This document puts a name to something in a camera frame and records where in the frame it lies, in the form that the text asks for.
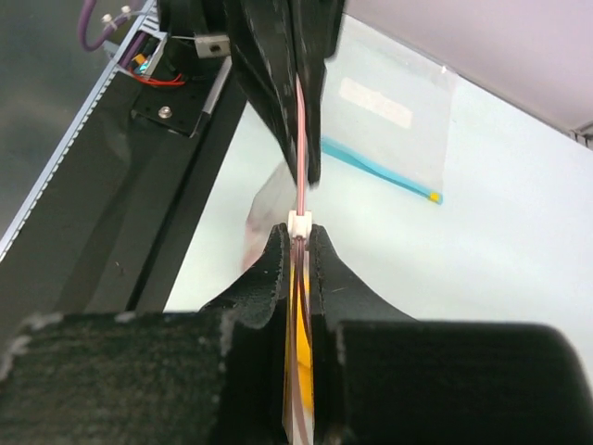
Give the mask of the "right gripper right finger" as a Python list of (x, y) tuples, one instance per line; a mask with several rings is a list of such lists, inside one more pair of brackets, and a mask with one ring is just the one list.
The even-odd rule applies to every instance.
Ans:
[(592, 394), (543, 324), (420, 321), (309, 241), (318, 444), (588, 444)]

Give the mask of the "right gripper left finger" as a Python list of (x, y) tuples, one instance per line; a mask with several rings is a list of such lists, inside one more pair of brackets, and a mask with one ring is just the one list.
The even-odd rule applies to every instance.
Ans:
[(284, 444), (290, 240), (200, 311), (35, 314), (1, 354), (5, 444)]

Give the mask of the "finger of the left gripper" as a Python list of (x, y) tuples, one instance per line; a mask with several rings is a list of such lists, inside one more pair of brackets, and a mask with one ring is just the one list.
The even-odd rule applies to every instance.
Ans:
[(310, 185), (316, 185), (321, 178), (321, 101), (326, 75), (325, 61), (335, 53), (345, 3), (344, 0), (290, 3), (296, 73), (305, 106)]
[(297, 178), (296, 65), (286, 1), (225, 1), (233, 68)]

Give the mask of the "clear zip top bag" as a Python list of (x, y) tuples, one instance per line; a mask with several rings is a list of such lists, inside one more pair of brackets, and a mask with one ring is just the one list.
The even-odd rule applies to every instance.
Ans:
[(289, 294), (291, 268), (309, 273), (309, 239), (312, 231), (312, 213), (306, 209), (307, 194), (307, 136), (305, 128), (305, 106), (300, 81), (296, 81), (296, 207), (287, 214), (288, 234), (288, 295), (284, 323), (284, 382), (283, 414), (284, 431), (290, 444), (311, 444), (313, 442), (313, 414), (302, 411), (299, 398), (296, 367), (291, 364), (295, 357), (294, 339), (289, 334)]

